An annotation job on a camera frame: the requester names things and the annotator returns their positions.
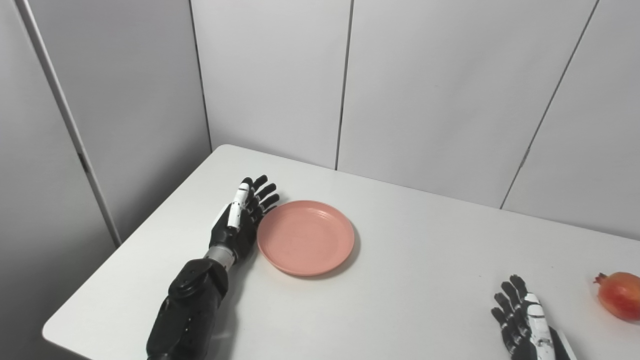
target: white wall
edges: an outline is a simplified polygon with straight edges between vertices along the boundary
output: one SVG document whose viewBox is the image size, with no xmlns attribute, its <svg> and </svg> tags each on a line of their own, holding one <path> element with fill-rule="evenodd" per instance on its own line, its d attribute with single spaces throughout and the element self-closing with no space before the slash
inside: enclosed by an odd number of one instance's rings
<svg viewBox="0 0 640 360">
<path fill-rule="evenodd" d="M 350 0 L 194 0 L 216 148 L 335 166 Z"/>
<path fill-rule="evenodd" d="M 211 151 L 189 3 L 28 3 L 124 240 Z"/>
<path fill-rule="evenodd" d="M 0 64 L 0 357 L 68 359 L 42 326 L 114 245 L 12 0 Z"/>
<path fill-rule="evenodd" d="M 500 207 L 595 0 L 356 0 L 338 170 Z"/>
<path fill-rule="evenodd" d="M 638 18 L 600 2 L 505 209 L 640 240 Z"/>
</svg>

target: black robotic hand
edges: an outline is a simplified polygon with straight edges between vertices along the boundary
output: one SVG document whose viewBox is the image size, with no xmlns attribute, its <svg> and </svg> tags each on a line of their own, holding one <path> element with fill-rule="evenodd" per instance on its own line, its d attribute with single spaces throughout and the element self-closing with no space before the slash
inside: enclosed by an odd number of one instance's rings
<svg viewBox="0 0 640 360">
<path fill-rule="evenodd" d="M 207 355 L 216 311 L 227 294 L 229 268 L 255 244 L 262 217 L 280 197 L 265 175 L 247 177 L 211 229 L 209 251 L 186 263 L 169 286 L 147 341 L 148 360 L 202 360 Z"/>
<path fill-rule="evenodd" d="M 540 301 L 527 290 L 524 280 L 517 275 L 509 280 L 501 285 L 507 296 L 494 295 L 500 307 L 493 308 L 491 314 L 500 323 L 511 359 L 576 360 L 564 334 L 547 324 Z"/>
</svg>

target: panel seam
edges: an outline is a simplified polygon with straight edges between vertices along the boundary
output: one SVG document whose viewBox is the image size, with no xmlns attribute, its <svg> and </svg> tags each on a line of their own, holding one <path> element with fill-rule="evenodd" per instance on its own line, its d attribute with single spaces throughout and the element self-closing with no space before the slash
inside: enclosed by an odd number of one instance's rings
<svg viewBox="0 0 640 360">
<path fill-rule="evenodd" d="M 334 170 L 338 170 L 338 162 L 340 161 L 340 141 L 342 140 L 342 119 L 344 117 L 344 96 L 347 88 L 347 70 L 349 68 L 349 50 L 351 48 L 351 25 L 353 23 L 353 3 L 355 0 L 351 0 L 349 6 L 349 26 L 347 28 L 347 47 L 344 55 L 344 73 L 342 77 L 342 97 L 340 99 L 340 120 L 338 122 L 338 141 L 335 148 L 335 166 Z"/>
<path fill-rule="evenodd" d="M 33 16 L 33 12 L 31 11 L 29 1 L 15 0 L 15 4 L 18 8 L 20 16 L 22 17 L 22 23 L 27 30 L 27 34 L 29 35 L 33 49 L 38 56 L 38 61 L 40 62 L 40 66 L 42 67 L 44 75 L 47 79 L 49 88 L 51 89 L 56 104 L 58 105 L 58 109 L 60 111 L 62 119 L 67 127 L 69 137 L 71 137 L 71 142 L 76 148 L 76 152 L 78 153 L 78 155 L 85 160 L 84 165 L 86 166 L 86 171 L 84 173 L 93 192 L 93 196 L 98 203 L 98 208 L 102 213 L 102 217 L 104 218 L 107 230 L 109 231 L 113 243 L 117 248 L 122 245 L 122 240 L 120 238 L 120 235 L 118 234 L 118 229 L 116 228 L 113 217 L 111 216 L 111 212 L 107 207 L 106 200 L 98 184 L 93 166 L 91 164 L 91 160 L 86 154 L 86 148 L 84 147 L 82 139 L 80 138 L 80 132 L 78 131 L 76 121 L 71 114 L 71 109 L 69 108 L 67 98 L 65 97 L 64 91 L 62 90 L 60 81 L 58 79 L 58 75 L 56 74 L 53 63 L 51 62 L 51 58 L 49 57 L 49 53 L 47 52 L 42 34 L 38 29 L 38 24 L 36 23 L 35 17 Z"/>
<path fill-rule="evenodd" d="M 575 53 L 578 50 L 578 46 L 580 46 L 580 42 L 582 41 L 582 37 L 584 36 L 585 32 L 587 31 L 587 27 L 589 26 L 589 23 L 591 22 L 591 18 L 593 17 L 593 14 L 595 13 L 596 8 L 598 7 L 599 3 L 600 3 L 600 0 L 596 0 L 595 4 L 593 5 L 593 9 L 591 9 L 591 13 L 589 14 L 589 17 L 587 18 L 587 22 L 585 23 L 584 27 L 582 28 L 582 32 L 580 33 L 580 36 L 578 37 L 578 41 L 576 42 L 575 46 L 573 47 L 573 51 L 571 52 L 571 56 L 569 56 L 569 60 L 566 62 L 566 65 L 564 66 L 562 74 L 560 75 L 558 83 L 556 84 L 556 88 L 554 89 L 554 92 L 551 94 L 551 98 L 549 99 L 549 102 L 547 103 L 547 107 L 545 108 L 545 111 L 542 113 L 542 118 L 538 122 L 538 126 L 536 127 L 536 130 L 534 131 L 533 136 L 531 137 L 531 141 L 529 142 L 529 146 L 527 147 L 527 150 L 525 151 L 525 154 L 522 157 L 522 161 L 520 162 L 520 166 L 518 166 L 518 170 L 516 170 L 516 173 L 513 176 L 513 179 L 511 180 L 511 184 L 509 185 L 509 188 L 507 189 L 507 194 L 505 194 L 504 199 L 502 200 L 502 204 L 500 204 L 500 209 L 504 208 L 504 205 L 507 202 L 507 198 L 509 197 L 509 194 L 511 193 L 511 189 L 513 188 L 513 184 L 515 184 L 516 179 L 518 178 L 518 175 L 520 174 L 520 169 L 522 169 L 522 167 L 524 166 L 525 161 L 527 160 L 527 156 L 529 155 L 529 151 L 531 150 L 531 146 L 533 145 L 533 141 L 535 141 L 536 136 L 538 135 L 538 131 L 540 131 L 540 127 L 542 126 L 542 122 L 547 117 L 547 113 L 549 111 L 549 108 L 551 107 L 551 103 L 553 102 L 554 98 L 556 97 L 557 91 L 560 88 L 560 84 L 562 83 L 562 81 L 564 79 L 564 75 L 566 74 L 567 69 L 569 69 L 569 65 L 571 64 L 571 61 L 573 60 L 573 57 L 575 56 Z"/>
<path fill-rule="evenodd" d="M 189 14 L 191 15 L 191 30 L 193 31 L 193 44 L 196 50 L 196 62 L 198 63 L 198 76 L 200 78 L 200 92 L 202 93 L 202 106 L 204 108 L 204 121 L 207 125 L 207 136 L 209 137 L 209 150 L 213 152 L 211 140 L 211 128 L 209 125 L 209 112 L 207 111 L 207 99 L 204 95 L 204 81 L 202 80 L 202 66 L 200 64 L 200 50 L 198 48 L 198 37 L 196 35 L 196 20 L 193 16 L 193 1 L 189 0 Z"/>
</svg>

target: gray wall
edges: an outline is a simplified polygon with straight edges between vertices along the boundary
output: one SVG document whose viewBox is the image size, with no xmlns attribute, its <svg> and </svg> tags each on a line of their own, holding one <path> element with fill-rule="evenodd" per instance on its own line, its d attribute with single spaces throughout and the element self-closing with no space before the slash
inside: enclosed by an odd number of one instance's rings
<svg viewBox="0 0 640 360">
<path fill-rule="evenodd" d="M 351 0 L 194 0 L 214 147 L 335 166 Z"/>
<path fill-rule="evenodd" d="M 12 0 L 0 65 L 1 357 L 66 359 L 42 326 L 114 245 Z"/>
<path fill-rule="evenodd" d="M 189 2 L 28 3 L 124 240 L 211 152 Z"/>
<path fill-rule="evenodd" d="M 600 2 L 505 209 L 640 240 L 638 18 Z"/>
</svg>

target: robotic finger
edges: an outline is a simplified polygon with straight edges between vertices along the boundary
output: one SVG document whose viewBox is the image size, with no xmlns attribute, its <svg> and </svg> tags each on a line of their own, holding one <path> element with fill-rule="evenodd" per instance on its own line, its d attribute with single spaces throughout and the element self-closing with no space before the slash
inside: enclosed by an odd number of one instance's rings
<svg viewBox="0 0 640 360">
<path fill-rule="evenodd" d="M 569 342 L 547 323 L 537 296 L 527 290 L 521 277 L 512 275 L 494 295 L 500 305 L 491 314 L 512 360 L 576 360 Z"/>
</svg>

